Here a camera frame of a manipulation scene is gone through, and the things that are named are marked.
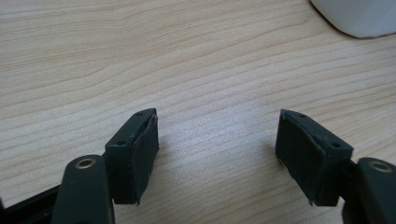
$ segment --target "wood grain surface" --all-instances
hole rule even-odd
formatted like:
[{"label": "wood grain surface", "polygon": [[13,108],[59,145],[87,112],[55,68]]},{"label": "wood grain surface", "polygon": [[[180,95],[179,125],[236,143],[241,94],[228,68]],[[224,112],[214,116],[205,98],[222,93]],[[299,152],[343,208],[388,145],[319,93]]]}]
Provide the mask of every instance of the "wood grain surface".
[{"label": "wood grain surface", "polygon": [[395,164],[396,35],[344,35],[307,0],[0,2],[5,206],[149,107],[161,149],[117,223],[342,223],[343,201],[310,206],[276,159],[279,110]]}]

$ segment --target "clamp jaw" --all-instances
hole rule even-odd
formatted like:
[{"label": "clamp jaw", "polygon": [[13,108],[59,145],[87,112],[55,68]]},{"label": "clamp jaw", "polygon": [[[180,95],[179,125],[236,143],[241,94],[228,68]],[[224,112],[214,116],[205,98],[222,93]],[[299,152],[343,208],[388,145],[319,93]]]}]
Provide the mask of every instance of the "clamp jaw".
[{"label": "clamp jaw", "polygon": [[103,156],[70,161],[60,186],[5,209],[0,223],[114,224],[116,204],[140,204],[159,150],[156,109],[135,113]]},{"label": "clamp jaw", "polygon": [[281,110],[276,156],[309,202],[336,206],[344,223],[396,223],[396,167],[386,161],[350,160],[353,147],[308,116]]}]

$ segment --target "wooden table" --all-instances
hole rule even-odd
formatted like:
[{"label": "wooden table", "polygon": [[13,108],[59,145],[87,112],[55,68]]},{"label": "wooden table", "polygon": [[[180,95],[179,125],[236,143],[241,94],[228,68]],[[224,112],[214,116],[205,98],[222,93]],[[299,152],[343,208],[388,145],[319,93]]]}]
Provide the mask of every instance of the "wooden table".
[{"label": "wooden table", "polygon": [[277,161],[281,108],[396,163],[396,35],[344,35],[307,0],[3,0],[0,78],[5,206],[149,107],[161,149],[117,223],[341,223]]}]

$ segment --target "white object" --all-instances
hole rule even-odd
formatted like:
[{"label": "white object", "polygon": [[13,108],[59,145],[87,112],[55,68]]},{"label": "white object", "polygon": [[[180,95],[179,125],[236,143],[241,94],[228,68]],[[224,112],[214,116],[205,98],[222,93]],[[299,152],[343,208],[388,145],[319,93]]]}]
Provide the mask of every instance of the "white object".
[{"label": "white object", "polygon": [[396,0],[311,0],[337,29],[356,37],[396,32]]}]

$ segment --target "screw hole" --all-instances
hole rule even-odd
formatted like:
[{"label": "screw hole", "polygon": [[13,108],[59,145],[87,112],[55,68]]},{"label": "screw hole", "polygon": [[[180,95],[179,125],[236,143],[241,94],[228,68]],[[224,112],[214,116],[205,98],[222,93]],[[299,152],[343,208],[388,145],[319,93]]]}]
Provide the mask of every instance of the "screw hole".
[{"label": "screw hole", "polygon": [[341,145],[338,144],[338,143],[332,143],[332,146],[334,146],[334,147],[340,147]]},{"label": "screw hole", "polygon": [[76,163],[76,168],[82,170],[82,169],[87,169],[93,166],[96,163],[95,159],[84,159],[82,161],[79,161]]},{"label": "screw hole", "polygon": [[379,172],[383,172],[383,173],[392,173],[393,172],[393,169],[390,166],[388,166],[385,163],[380,162],[380,161],[370,161],[369,165]]},{"label": "screw hole", "polygon": [[125,146],[125,145],[126,145],[126,142],[125,142],[125,141],[119,141],[119,142],[117,142],[117,145],[119,145],[119,146]]}]

